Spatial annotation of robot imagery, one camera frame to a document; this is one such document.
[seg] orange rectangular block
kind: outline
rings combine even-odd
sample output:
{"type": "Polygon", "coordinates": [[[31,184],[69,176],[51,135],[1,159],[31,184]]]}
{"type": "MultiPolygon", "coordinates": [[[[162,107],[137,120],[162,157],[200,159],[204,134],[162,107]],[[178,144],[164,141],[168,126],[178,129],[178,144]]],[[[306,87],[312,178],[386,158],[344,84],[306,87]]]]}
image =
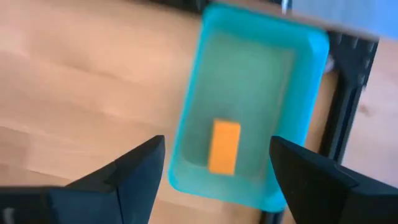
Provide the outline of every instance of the orange rectangular block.
{"type": "Polygon", "coordinates": [[[211,173],[234,174],[240,133],[239,123],[214,120],[208,160],[208,169],[211,173]]]}

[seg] wooden surface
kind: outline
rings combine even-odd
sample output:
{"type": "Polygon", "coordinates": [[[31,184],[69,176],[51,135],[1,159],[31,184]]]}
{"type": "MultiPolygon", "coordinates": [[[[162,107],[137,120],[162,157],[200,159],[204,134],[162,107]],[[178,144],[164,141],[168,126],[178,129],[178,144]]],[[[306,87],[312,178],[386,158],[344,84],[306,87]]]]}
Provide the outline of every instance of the wooden surface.
{"type": "MultiPolygon", "coordinates": [[[[0,0],[0,184],[65,185],[155,134],[166,136],[166,177],[199,29],[199,17],[146,2],[0,0]]],[[[398,186],[392,47],[380,46],[344,163],[398,186]]],[[[306,141],[313,151],[335,84],[324,74],[306,141]]],[[[150,223],[258,218],[163,178],[150,223]]]]}

